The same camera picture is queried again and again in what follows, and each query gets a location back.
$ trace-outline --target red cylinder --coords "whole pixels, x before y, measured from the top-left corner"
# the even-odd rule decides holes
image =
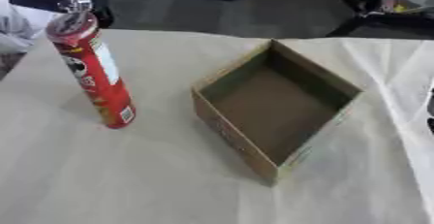
[[[46,29],[62,58],[109,128],[133,121],[136,109],[91,13],[66,14]]]

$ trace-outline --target white paper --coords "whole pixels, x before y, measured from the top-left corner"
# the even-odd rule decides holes
[[[199,121],[190,96],[265,40],[120,30],[102,39],[136,119],[116,131],[100,124],[40,41],[0,83],[0,223],[432,223],[432,42],[284,41],[362,93],[269,188]]]
[[[0,53],[26,52],[56,16],[0,0]]]

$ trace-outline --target table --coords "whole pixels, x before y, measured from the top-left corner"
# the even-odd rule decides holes
[[[428,222],[403,145],[374,93],[345,111],[355,114],[327,125],[313,154],[269,188],[195,117],[189,92],[265,40],[120,30],[103,38],[138,117],[121,130],[100,124],[53,46],[40,40],[0,83],[1,223]],[[367,92],[375,79],[348,57],[384,65],[376,59],[388,48],[398,63],[422,44],[284,43]],[[393,63],[374,72],[386,79]]]

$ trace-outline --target red can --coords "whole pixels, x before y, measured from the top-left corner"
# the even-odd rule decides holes
[[[91,13],[66,14],[52,21],[46,32],[107,127],[131,123],[136,109],[100,39],[97,18]]]

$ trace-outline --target gray carpet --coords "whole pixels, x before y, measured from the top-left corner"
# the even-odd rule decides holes
[[[196,31],[239,37],[319,38],[351,16],[340,0],[110,0],[112,28]],[[353,37],[427,39],[361,28]]]

